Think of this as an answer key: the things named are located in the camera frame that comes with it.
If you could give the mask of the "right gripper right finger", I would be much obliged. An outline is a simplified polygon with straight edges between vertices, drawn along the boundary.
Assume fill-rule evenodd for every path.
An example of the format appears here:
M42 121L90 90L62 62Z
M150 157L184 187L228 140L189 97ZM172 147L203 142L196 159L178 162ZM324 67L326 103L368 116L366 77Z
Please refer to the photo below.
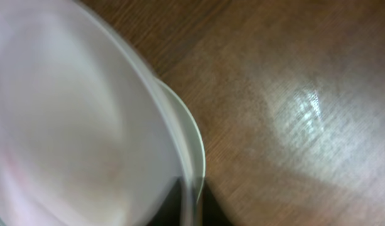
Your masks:
M233 226L232 221L216 199L207 180L203 180L198 209L201 226Z

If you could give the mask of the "grey plate with red stain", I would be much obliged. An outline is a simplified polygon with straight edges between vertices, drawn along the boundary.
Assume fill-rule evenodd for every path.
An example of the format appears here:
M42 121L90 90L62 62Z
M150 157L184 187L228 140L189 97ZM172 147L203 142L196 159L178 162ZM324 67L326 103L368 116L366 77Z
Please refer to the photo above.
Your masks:
M160 79L155 82L159 85L170 104L175 109L181 120L182 129L187 135L188 153L192 159L192 170L194 175L195 198L199 202L202 197L204 179L206 172L205 148L198 125L182 99Z

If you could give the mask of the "pink plate with red stain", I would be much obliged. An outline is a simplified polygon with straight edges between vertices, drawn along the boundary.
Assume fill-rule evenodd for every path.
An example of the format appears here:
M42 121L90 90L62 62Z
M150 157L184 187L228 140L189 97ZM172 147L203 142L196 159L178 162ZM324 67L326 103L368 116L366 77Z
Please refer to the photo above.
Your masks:
M146 225L192 159L134 49L78 1L0 1L0 225Z

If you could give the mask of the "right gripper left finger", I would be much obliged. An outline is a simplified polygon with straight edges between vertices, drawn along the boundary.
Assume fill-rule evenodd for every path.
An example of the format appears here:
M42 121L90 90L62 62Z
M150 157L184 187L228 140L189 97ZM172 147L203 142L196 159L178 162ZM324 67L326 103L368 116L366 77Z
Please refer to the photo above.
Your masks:
M177 178L156 214L146 226L179 226L182 208L182 183Z

